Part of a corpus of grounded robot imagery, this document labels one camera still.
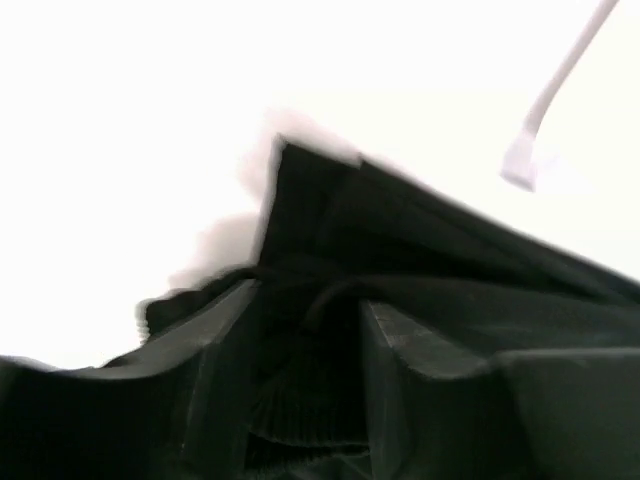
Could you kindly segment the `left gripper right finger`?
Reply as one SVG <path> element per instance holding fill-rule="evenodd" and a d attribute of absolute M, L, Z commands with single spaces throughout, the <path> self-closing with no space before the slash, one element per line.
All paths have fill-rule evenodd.
<path fill-rule="evenodd" d="M 635 479 L 639 352 L 477 355 L 393 307 L 362 307 L 377 479 Z"/>

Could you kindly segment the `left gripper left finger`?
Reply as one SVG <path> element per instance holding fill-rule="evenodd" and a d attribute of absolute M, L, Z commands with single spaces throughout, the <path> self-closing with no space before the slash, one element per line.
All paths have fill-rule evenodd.
<path fill-rule="evenodd" d="M 5 479 L 233 479 L 255 340 L 245 282 L 106 368 L 1 361 Z"/>

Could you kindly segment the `black trousers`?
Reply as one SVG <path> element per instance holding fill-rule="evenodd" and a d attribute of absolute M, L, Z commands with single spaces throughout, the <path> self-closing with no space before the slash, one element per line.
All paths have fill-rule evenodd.
<path fill-rule="evenodd" d="M 147 303 L 157 337 L 259 284 L 244 472 L 372 474 L 362 307 L 386 305 L 471 352 L 635 348 L 639 286 L 511 233 L 375 165 L 283 142 L 258 261 Z"/>

